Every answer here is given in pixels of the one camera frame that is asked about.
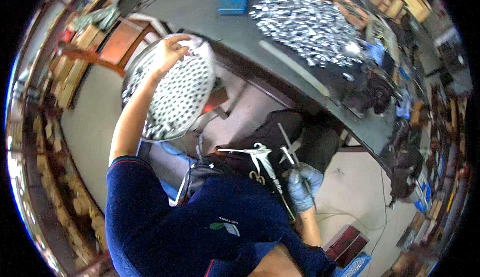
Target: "round metal tray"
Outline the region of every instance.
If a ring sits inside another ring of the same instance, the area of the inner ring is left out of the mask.
[[[178,61],[157,86],[142,132],[145,141],[171,141],[185,135],[200,116],[215,82],[215,56],[210,45],[190,34],[171,34],[165,39],[176,35],[191,38],[179,44],[188,45],[192,56]],[[159,41],[150,44],[129,66],[123,80],[122,107],[143,78],[155,69]]]

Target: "concrete floor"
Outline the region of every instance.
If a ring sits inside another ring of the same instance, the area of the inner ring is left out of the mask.
[[[122,112],[122,79],[113,71],[93,65],[83,77],[75,108],[61,118],[69,150],[88,191],[104,211],[105,175],[115,124]]]
[[[230,97],[221,107],[231,114],[225,120],[212,113],[201,117],[201,120],[209,121],[203,129],[204,154],[213,151],[216,145],[249,134],[263,122],[268,112],[283,109],[266,94],[222,67],[217,67],[217,74],[224,80]],[[65,111],[61,121],[80,175],[102,210],[107,197],[105,173],[111,136],[121,113],[121,82],[110,70],[92,66],[77,92],[75,108]],[[193,128],[200,129],[199,124]],[[187,147],[194,147],[195,133],[184,136],[182,142]],[[162,153],[159,145],[152,147],[150,161],[154,162],[155,171],[183,176],[188,164],[169,165]],[[343,174],[335,172],[337,168]],[[386,174],[368,153],[337,153],[315,196],[316,218],[324,249],[333,244],[346,226],[353,224],[369,238],[364,251],[370,254],[385,223],[385,205],[391,199],[389,184]],[[394,210],[387,209],[385,231],[374,250],[370,272],[368,274],[368,269],[365,270],[363,277],[380,276],[394,263],[400,253],[395,244],[415,212],[412,204],[398,204]]]

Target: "worker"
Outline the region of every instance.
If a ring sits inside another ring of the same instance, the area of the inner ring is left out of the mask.
[[[258,176],[249,178],[248,154],[244,158],[231,156],[235,153],[206,155],[189,173],[188,203],[177,207],[169,206],[152,167],[135,156],[158,83],[177,61],[189,56],[189,48],[178,44],[183,40],[189,37],[159,42],[157,69],[136,89],[113,133],[105,226],[115,269],[121,276],[148,277],[332,275],[335,262],[320,247],[313,199],[303,182],[315,195],[323,179],[318,170],[301,163],[298,171],[286,172],[286,181],[282,178],[283,194],[296,212],[295,232],[278,192],[273,194]],[[251,142],[261,140],[266,146],[278,145],[279,138],[270,136],[273,129],[265,127],[279,119],[294,139],[292,134],[298,132],[291,126],[298,125],[301,117],[280,111],[270,113],[243,144],[253,148]],[[272,163],[278,163],[279,154],[270,156]]]

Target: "electrical cable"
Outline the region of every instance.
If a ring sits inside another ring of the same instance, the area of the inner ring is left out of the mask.
[[[330,217],[337,216],[337,215],[348,215],[348,216],[356,219],[357,222],[358,222],[360,225],[362,225],[364,229],[366,229],[366,230],[368,230],[368,231],[377,231],[377,230],[382,229],[383,226],[384,226],[384,225],[382,225],[382,226],[380,226],[380,227],[378,227],[378,228],[369,228],[369,227],[367,227],[365,224],[363,224],[363,223],[359,220],[359,218],[357,218],[357,217],[354,216],[353,214],[349,214],[348,212],[320,212],[320,213],[316,213],[315,215],[321,215],[321,214],[330,214],[330,215],[327,216],[327,217],[321,218],[321,219],[319,220],[319,222],[321,222],[321,221],[323,221],[323,220],[326,220],[326,219],[328,219],[328,218],[330,218]]]
[[[373,249],[371,250],[370,257],[372,257],[372,259],[373,259],[373,255],[374,255],[373,252],[375,251],[375,248],[377,247],[378,242],[380,241],[382,235],[383,235],[384,232],[385,232],[385,228],[387,227],[387,221],[388,221],[388,218],[387,218],[387,206],[386,206],[386,203],[385,203],[385,187],[384,187],[384,184],[383,184],[383,182],[384,182],[384,181],[383,181],[383,179],[384,179],[383,175],[384,175],[384,173],[383,173],[382,169],[380,169],[380,177],[381,177],[381,179],[382,179],[382,181],[381,181],[381,182],[382,182],[382,184],[381,184],[381,186],[382,186],[382,188],[381,188],[382,192],[381,192],[381,193],[383,194],[383,197],[384,197],[384,199],[383,199],[383,201],[384,201],[384,203],[383,203],[383,204],[384,204],[383,208],[385,209],[385,225],[384,225],[384,228],[383,228],[383,230],[382,230],[382,232],[381,232],[381,234],[380,234],[380,237],[377,239],[377,242],[375,243]],[[371,266],[372,266],[372,265],[369,265],[369,267],[368,267],[367,277],[368,277],[369,274],[370,274],[370,267],[371,267]]]

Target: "blue rubber glove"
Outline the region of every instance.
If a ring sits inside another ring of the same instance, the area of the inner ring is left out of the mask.
[[[300,162],[299,166],[300,172],[295,169],[292,169],[290,172],[288,193],[292,199],[295,211],[302,213],[313,207],[312,196],[315,195],[322,185],[324,177],[321,172],[306,163]],[[305,186],[305,181],[310,185],[311,195]]]

